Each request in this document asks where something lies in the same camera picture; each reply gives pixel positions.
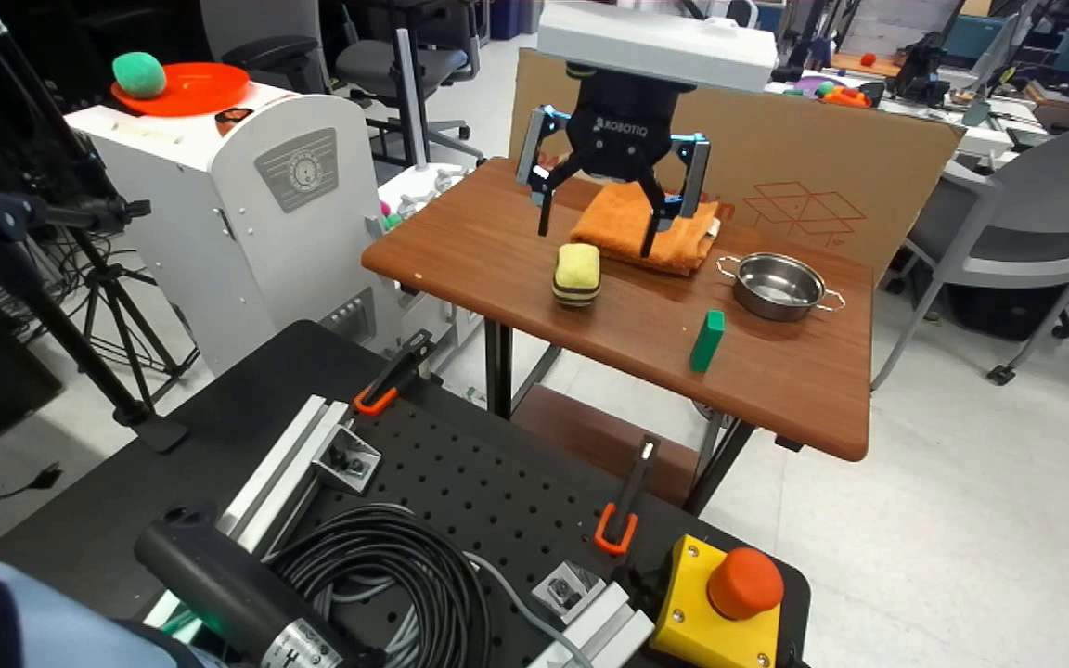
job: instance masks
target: cardboard box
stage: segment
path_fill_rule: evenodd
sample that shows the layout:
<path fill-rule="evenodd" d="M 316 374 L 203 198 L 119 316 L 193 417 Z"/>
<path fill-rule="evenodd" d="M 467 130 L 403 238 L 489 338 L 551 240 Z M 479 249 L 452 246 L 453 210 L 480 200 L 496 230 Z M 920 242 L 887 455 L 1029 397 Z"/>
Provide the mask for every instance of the cardboard box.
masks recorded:
<path fill-rule="evenodd" d="M 518 55 L 511 156 L 522 155 L 531 109 L 575 109 L 577 88 L 561 60 L 531 49 Z M 704 200 L 721 202 L 726 224 L 852 258 L 872 266 L 874 280 L 963 137 L 946 123 L 874 109 L 703 88 L 679 97 L 671 130 L 703 131 L 712 141 Z M 552 168 L 569 152 L 564 133 L 556 133 L 543 141 L 539 164 Z M 667 190 L 683 182 L 673 156 L 656 171 Z"/>

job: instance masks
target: green ball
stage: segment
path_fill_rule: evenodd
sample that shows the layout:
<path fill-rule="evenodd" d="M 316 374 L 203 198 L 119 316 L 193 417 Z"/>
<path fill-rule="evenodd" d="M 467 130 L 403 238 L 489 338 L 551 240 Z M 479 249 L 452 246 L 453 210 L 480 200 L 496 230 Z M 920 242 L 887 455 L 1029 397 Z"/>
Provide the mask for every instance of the green ball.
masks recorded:
<path fill-rule="evenodd" d="M 144 51 L 123 53 L 114 59 L 114 79 L 124 93 L 150 100 L 165 92 L 167 77 L 156 57 Z"/>

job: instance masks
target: white floor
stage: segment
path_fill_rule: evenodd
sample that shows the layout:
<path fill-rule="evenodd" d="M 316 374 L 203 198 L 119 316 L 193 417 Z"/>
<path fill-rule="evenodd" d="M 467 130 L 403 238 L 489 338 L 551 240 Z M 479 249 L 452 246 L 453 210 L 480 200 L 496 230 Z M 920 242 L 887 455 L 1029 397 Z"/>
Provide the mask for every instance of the white floor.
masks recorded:
<path fill-rule="evenodd" d="M 491 44 L 478 79 L 429 103 L 431 119 L 466 119 L 486 155 L 506 153 L 517 44 L 530 41 Z M 438 149 L 433 157 L 450 158 Z M 159 292 L 128 288 L 173 352 L 187 352 Z M 878 293 L 878 364 L 909 313 L 909 300 Z M 67 388 L 0 439 L 0 490 L 51 461 L 67 471 L 63 488 L 130 439 L 59 347 L 34 347 Z M 516 376 L 542 349 L 517 337 Z M 806 574 L 811 665 L 1069 665 L 1069 341 L 1049 341 L 1006 388 L 983 380 L 1016 349 L 925 325 L 873 397 L 865 461 L 791 453 L 761 433 L 733 466 L 704 519 Z M 480 397 L 479 335 L 445 377 L 450 390 Z M 197 364 L 160 409 L 211 380 Z M 580 356 L 563 354 L 546 383 L 670 439 L 699 439 L 700 416 L 686 399 Z M 51 495 L 0 502 L 0 535 Z"/>

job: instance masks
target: chair wheel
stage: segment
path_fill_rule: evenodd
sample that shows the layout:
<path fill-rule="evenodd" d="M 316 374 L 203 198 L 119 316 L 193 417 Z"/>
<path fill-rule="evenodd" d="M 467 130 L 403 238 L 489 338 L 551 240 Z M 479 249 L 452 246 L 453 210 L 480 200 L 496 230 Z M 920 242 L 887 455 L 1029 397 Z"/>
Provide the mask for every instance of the chair wheel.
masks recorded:
<path fill-rule="evenodd" d="M 989 371 L 985 375 L 989 380 L 992 380 L 993 385 L 1002 386 L 1002 388 L 1005 385 L 1009 385 L 1009 380 L 1012 380 L 1013 376 L 1017 376 L 1017 372 L 1005 367 L 1005 364 L 996 364 L 996 367 L 992 368 L 992 371 Z"/>

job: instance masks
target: metal pot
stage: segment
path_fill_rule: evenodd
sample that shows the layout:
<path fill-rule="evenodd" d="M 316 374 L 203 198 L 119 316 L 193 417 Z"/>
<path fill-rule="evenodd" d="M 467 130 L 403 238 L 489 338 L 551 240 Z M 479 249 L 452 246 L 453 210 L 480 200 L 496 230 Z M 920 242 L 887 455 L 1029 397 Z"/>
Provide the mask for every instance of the metal pot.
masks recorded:
<path fill-rule="evenodd" d="M 737 274 L 721 265 L 725 261 L 738 263 Z M 734 279 L 733 296 L 742 307 L 764 319 L 789 322 L 802 320 L 811 309 L 835 313 L 847 306 L 839 292 L 827 290 L 823 278 L 815 269 L 789 255 L 725 255 L 717 259 L 716 269 Z M 839 307 L 821 305 L 826 295 L 839 299 Z"/>

